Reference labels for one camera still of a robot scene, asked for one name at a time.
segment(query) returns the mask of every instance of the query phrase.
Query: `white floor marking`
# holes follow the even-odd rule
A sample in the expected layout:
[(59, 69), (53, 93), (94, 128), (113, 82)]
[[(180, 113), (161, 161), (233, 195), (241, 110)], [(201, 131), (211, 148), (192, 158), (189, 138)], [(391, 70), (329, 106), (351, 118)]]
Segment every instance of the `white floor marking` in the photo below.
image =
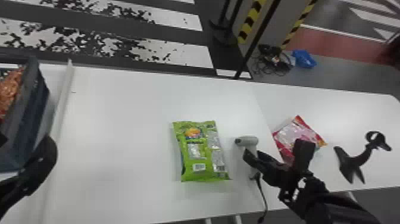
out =
[(309, 29), (313, 29), (313, 30), (320, 30), (320, 31), (329, 32), (329, 33), (335, 33), (335, 34), (338, 34), (338, 35), (349, 36), (349, 37), (351, 37), (351, 38), (364, 39), (364, 40), (375, 41), (375, 42), (379, 42), (379, 43), (384, 43), (384, 42), (385, 42), (385, 40), (381, 40), (381, 39), (369, 38), (368, 36), (361, 36), (361, 35), (356, 35), (356, 34), (352, 34), (352, 33), (341, 32), (341, 31), (337, 31), (337, 30), (331, 30), (331, 29), (322, 28), (322, 27), (317, 27), (317, 26), (312, 26), (312, 25), (307, 25), (307, 24), (302, 24), (301, 27), (309, 28)]
[(378, 15), (375, 13), (369, 13), (369, 12), (366, 12), (363, 10), (358, 10), (355, 8), (350, 8), (350, 10), (353, 11), (356, 15), (358, 15), (363, 20), (368, 20), (368, 21), (372, 21), (375, 23), (381, 23), (381, 24), (385, 24), (388, 26), (394, 26), (394, 27), (400, 28), (400, 20), (398, 20), (397, 18), (390, 18), (387, 16)]
[(139, 19), (163, 26), (203, 31), (198, 15), (181, 13), (172, 10), (149, 7), (113, 0), (9, 0), (23, 4), (38, 5), (49, 8), (62, 8), (71, 11), (84, 11), (94, 15)]
[(387, 1), (395, 5), (397, 8), (400, 8), (400, 4), (396, 2), (396, 0), (387, 0)]
[(387, 30), (381, 30), (381, 29), (378, 29), (378, 28), (374, 28), (374, 30), (377, 33), (379, 33), (381, 36), (383, 36), (383, 38), (386, 39), (386, 40), (391, 38), (393, 36), (393, 34), (395, 34), (394, 32), (390, 32), (390, 31), (387, 31)]
[(172, 1), (184, 2), (184, 3), (189, 3), (189, 4), (194, 4), (195, 3), (195, 0), (172, 0)]
[(182, 49), (182, 60), (185, 60), (187, 66), (214, 68), (210, 52), (206, 46), (185, 44)]
[(387, 13), (391, 13), (391, 14), (396, 14), (395, 12), (390, 10), (388, 7), (378, 4), (378, 3), (375, 3), (375, 2), (370, 2), (370, 1), (365, 1), (365, 0), (340, 0), (340, 1), (352, 3), (354, 5), (360, 5), (360, 6), (372, 8), (374, 10), (379, 10), (379, 11), (383, 11), (383, 12), (387, 12)]
[(109, 1), (109, 2), (124, 8), (132, 8), (133, 10), (147, 11), (151, 13), (151, 16), (149, 18), (151, 20), (154, 20), (155, 24), (178, 27), (188, 30), (203, 31), (200, 18), (198, 15), (181, 13), (171, 10), (163, 10), (160, 8), (147, 7), (143, 5), (136, 5), (133, 3), (121, 2), (121, 1)]
[[(233, 70), (223, 70), (223, 69), (217, 69), (217, 75), (219, 76), (226, 76), (226, 77), (233, 77), (235, 76), (236, 71)], [(250, 73), (248, 72), (242, 72), (242, 75), (240, 76), (241, 78), (245, 79), (251, 79)]]

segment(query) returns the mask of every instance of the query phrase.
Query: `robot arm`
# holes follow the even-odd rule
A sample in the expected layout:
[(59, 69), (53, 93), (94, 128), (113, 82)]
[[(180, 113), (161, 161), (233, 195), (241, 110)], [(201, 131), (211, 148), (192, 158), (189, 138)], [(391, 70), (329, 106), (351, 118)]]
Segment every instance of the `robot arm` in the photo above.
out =
[[(314, 143), (297, 139), (293, 148), (295, 161), (292, 167), (261, 151), (255, 155), (246, 146), (243, 160), (257, 169), (267, 184), (280, 188), (278, 199), (307, 224), (379, 224), (371, 213), (355, 201), (330, 193), (325, 183), (308, 171), (314, 150)], [(305, 182), (303, 188), (298, 186), (300, 181)]]

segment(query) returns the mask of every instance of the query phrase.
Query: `black cable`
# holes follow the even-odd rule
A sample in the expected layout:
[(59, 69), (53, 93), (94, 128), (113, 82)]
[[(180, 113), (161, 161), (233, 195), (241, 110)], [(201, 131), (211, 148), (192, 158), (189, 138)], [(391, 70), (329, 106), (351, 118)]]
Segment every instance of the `black cable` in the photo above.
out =
[(262, 200), (264, 201), (264, 205), (265, 205), (265, 210), (264, 213), (262, 214), (262, 216), (260, 218), (258, 218), (257, 220), (257, 224), (261, 224), (263, 223), (265, 216), (267, 215), (268, 212), (268, 204), (267, 204), (267, 200), (265, 199), (265, 195), (264, 195), (264, 191), (263, 188), (261, 187), (261, 173), (257, 172), (254, 177), (250, 178), (250, 180), (255, 180), (255, 182), (257, 183), (257, 187), (260, 190), (261, 196), (262, 196)]
[[(286, 59), (287, 62), (290, 63), (290, 58), (284, 52), (281, 53)], [(265, 75), (276, 75), (276, 76), (285, 76), (288, 73), (289, 69), (284, 69), (282, 66), (289, 67), (287, 63), (279, 62), (278, 66), (274, 63), (268, 61), (266, 56), (263, 54), (258, 54), (257, 56), (252, 57), (254, 60), (251, 65), (251, 72), (256, 75), (265, 76)]]

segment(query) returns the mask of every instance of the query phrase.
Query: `floor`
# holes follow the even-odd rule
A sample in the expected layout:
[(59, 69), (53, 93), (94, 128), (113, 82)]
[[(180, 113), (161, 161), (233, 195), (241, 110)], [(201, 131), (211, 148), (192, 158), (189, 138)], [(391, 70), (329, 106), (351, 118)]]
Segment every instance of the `floor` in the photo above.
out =
[(0, 1), (0, 50), (42, 60), (216, 76), (236, 70), (208, 25), (221, 1)]
[(385, 41), (399, 29), (397, 0), (319, 0), (287, 49), (390, 64)]

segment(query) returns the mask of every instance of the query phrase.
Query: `black pole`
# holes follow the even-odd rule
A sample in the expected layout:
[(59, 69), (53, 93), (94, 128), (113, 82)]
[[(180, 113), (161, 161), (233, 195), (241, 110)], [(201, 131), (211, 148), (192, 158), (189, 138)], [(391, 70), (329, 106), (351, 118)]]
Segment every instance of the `black pole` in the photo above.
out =
[(235, 8), (233, 9), (233, 12), (232, 12), (232, 16), (230, 17), (230, 20), (229, 20), (228, 28), (225, 31), (225, 38), (227, 38), (229, 36), (230, 32), (232, 31), (233, 24), (235, 23), (236, 17), (238, 16), (240, 6), (242, 6), (242, 2), (243, 2), (243, 0), (237, 0), (237, 2), (236, 2)]
[(218, 25), (222, 25), (225, 20), (226, 12), (228, 11), (228, 6), (230, 4), (230, 0), (225, 0), (224, 8), (222, 8), (222, 13), (220, 18), (218, 19)]
[(227, 28), (227, 26), (224, 26), (225, 25), (224, 22), (225, 22), (226, 12), (228, 11), (229, 4), (230, 4), (230, 0), (225, 0), (220, 18), (217, 21), (215, 21), (213, 19), (209, 20), (211, 28), (217, 29), (217, 30), (224, 30)]
[(272, 16), (274, 15), (276, 9), (278, 8), (278, 5), (281, 0), (274, 0), (271, 4), (270, 9), (268, 10), (267, 15), (265, 16), (264, 20), (262, 21), (260, 28), (257, 31), (257, 34), (254, 37), (254, 40), (251, 42), (249, 49), (246, 52), (245, 58), (243, 59), (242, 64), (240, 65), (239, 69), (237, 70), (235, 76), (233, 79), (239, 79), (239, 77), (242, 74), (242, 71), (245, 69), (248, 60), (250, 59), (251, 55), (254, 52), (255, 47), (257, 46), (258, 42), (261, 39), (261, 36), (263, 35), (265, 28), (267, 28), (269, 22), (271, 21)]

